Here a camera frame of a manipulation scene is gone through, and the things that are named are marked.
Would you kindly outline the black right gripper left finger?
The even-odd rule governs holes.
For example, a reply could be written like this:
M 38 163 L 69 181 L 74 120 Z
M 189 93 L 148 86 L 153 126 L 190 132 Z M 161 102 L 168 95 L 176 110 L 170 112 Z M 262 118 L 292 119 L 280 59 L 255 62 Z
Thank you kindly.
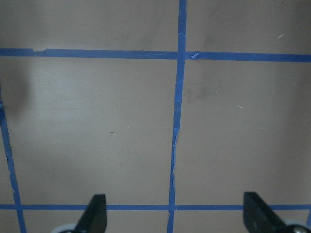
M 75 233 L 104 233 L 107 228 L 107 209 L 105 194 L 94 195 L 83 212 Z

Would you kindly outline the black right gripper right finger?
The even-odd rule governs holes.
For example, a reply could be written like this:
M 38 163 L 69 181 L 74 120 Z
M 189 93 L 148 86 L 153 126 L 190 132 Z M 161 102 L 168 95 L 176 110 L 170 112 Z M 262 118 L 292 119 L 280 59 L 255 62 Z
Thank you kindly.
M 244 192 L 243 223 L 249 233 L 292 232 L 292 228 L 256 192 Z

